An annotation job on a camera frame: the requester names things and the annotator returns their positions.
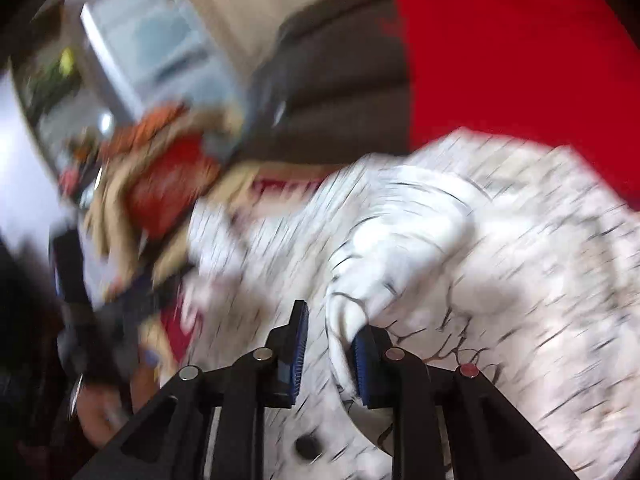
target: silver rivet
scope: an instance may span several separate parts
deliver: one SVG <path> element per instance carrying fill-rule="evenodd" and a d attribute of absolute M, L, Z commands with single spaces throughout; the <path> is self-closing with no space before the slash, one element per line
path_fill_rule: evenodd
<path fill-rule="evenodd" d="M 465 377 L 473 379 L 474 377 L 478 377 L 480 370 L 478 370 L 478 367 L 473 363 L 465 363 L 460 365 L 460 373 Z"/>
<path fill-rule="evenodd" d="M 273 351 L 271 351 L 271 349 L 267 348 L 266 346 L 254 350 L 254 359 L 256 361 L 266 361 L 267 359 L 271 359 L 272 355 Z"/>
<path fill-rule="evenodd" d="M 195 366 L 185 366 L 178 372 L 178 375 L 183 381 L 191 381 L 192 379 L 195 379 L 199 373 L 200 370 Z"/>
<path fill-rule="evenodd" d="M 397 346 L 392 346 L 385 352 L 386 358 L 391 361 L 399 361 L 404 357 L 404 350 Z"/>

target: red cloth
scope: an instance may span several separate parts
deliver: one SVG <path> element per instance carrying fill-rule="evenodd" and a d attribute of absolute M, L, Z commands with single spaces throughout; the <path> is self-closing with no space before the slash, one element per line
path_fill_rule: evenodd
<path fill-rule="evenodd" d="M 397 0 L 412 148 L 467 126 L 572 145 L 640 205 L 640 55 L 603 0 Z"/>

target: white cloth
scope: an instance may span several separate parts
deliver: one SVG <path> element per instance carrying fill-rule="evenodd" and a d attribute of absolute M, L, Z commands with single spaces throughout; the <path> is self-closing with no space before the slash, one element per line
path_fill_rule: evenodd
<path fill-rule="evenodd" d="M 390 474 L 343 408 L 385 447 L 390 419 L 358 408 L 344 359 L 368 321 L 426 363 L 477 364 L 581 479 L 610 479 L 640 428 L 639 233 L 569 149 L 458 130 L 406 160 L 362 159 L 285 218 L 235 226 L 197 208 L 193 283 L 216 294 L 187 361 L 230 365 L 302 298 L 302 388 L 266 415 L 266 478 Z M 308 431 L 326 448 L 313 465 L 292 452 Z"/>

